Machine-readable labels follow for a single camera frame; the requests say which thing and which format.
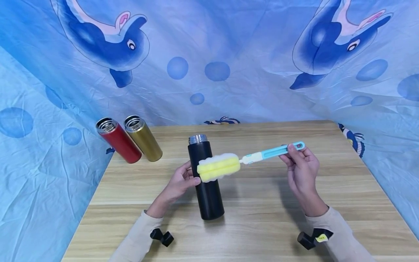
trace blue cloth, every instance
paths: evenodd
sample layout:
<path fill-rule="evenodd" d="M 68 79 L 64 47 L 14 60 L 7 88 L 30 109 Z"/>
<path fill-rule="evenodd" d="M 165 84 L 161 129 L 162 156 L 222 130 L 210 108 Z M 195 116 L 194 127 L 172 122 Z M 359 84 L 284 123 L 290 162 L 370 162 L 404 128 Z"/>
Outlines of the blue cloth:
<path fill-rule="evenodd" d="M 415 1 L 1 0 L 0 260 L 60 261 L 102 117 L 331 119 L 419 237 Z"/>

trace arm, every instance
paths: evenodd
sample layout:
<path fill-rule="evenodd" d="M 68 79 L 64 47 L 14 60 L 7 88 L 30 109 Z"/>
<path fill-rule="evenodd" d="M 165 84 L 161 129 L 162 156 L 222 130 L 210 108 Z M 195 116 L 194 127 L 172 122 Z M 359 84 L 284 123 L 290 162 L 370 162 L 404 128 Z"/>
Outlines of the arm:
<path fill-rule="evenodd" d="M 332 237 L 324 244 L 334 261 L 375 262 L 369 252 L 355 239 L 351 228 L 341 214 L 328 207 L 317 193 L 299 197 L 298 201 L 311 227 L 324 228 L 333 232 Z"/>
<path fill-rule="evenodd" d="M 109 262 L 140 262 L 150 250 L 153 240 L 151 232 L 160 227 L 163 216 L 186 190 L 201 183 L 199 177 L 194 178 L 190 162 L 176 169 L 165 189 L 154 200 L 148 210 L 141 213 L 128 235 L 116 249 Z"/>
<path fill-rule="evenodd" d="M 139 262 L 150 250 L 151 232 L 161 226 L 169 203 L 160 195 L 147 211 L 143 211 L 109 262 Z"/>
<path fill-rule="evenodd" d="M 324 242 L 336 262 L 374 262 L 373 257 L 355 239 L 352 230 L 338 211 L 328 207 L 316 190 L 316 176 L 320 163 L 307 147 L 297 151 L 288 145 L 288 154 L 280 156 L 288 167 L 288 183 L 313 228 L 333 232 Z"/>

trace light blue handle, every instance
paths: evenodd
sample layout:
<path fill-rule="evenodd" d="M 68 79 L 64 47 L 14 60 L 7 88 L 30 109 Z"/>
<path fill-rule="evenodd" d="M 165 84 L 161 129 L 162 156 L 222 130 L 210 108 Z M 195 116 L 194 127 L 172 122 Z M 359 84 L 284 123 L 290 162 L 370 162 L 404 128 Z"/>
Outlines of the light blue handle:
<path fill-rule="evenodd" d="M 304 144 L 303 141 L 295 142 L 295 143 L 292 143 L 292 144 L 295 146 L 295 148 L 297 150 L 301 150 L 301 149 L 305 148 L 305 144 Z M 284 154 L 288 153 L 287 145 L 283 145 L 283 146 L 280 146 L 280 147 L 277 147 L 277 148 L 271 148 L 271 149 L 262 151 L 261 153 L 262 153 L 262 158 L 263 159 L 268 159 L 268 158 L 271 158 L 271 157 L 274 157 L 274 156 L 281 156 L 281 155 L 284 155 Z"/>

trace thermos bottle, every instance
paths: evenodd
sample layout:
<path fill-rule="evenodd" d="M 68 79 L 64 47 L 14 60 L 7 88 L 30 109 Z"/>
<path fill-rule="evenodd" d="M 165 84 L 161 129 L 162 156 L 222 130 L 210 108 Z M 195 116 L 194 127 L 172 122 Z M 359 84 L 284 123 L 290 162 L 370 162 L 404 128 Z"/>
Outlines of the thermos bottle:
<path fill-rule="evenodd" d="M 96 129 L 116 152 L 127 163 L 132 164 L 140 160 L 142 154 L 121 125 L 112 118 L 102 118 L 96 123 Z"/>
<path fill-rule="evenodd" d="M 211 145 L 206 135 L 194 135 L 189 138 L 189 158 L 194 177 L 199 177 L 197 166 L 200 160 L 212 157 Z M 218 180 L 200 183 L 196 186 L 199 210 L 203 220 L 213 220 L 224 215 Z"/>
<path fill-rule="evenodd" d="M 148 161 L 155 162 L 163 156 L 163 151 L 144 119 L 137 115 L 129 116 L 125 119 L 124 126 Z"/>

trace gold thermos bottle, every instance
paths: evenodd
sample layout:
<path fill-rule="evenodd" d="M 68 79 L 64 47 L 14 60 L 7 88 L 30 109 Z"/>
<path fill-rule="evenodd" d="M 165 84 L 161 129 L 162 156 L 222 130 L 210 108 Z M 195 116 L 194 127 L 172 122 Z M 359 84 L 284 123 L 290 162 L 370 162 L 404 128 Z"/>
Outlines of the gold thermos bottle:
<path fill-rule="evenodd" d="M 162 157 L 163 152 L 144 119 L 137 115 L 129 116 L 125 119 L 124 126 L 129 136 L 150 162 L 157 161 Z"/>

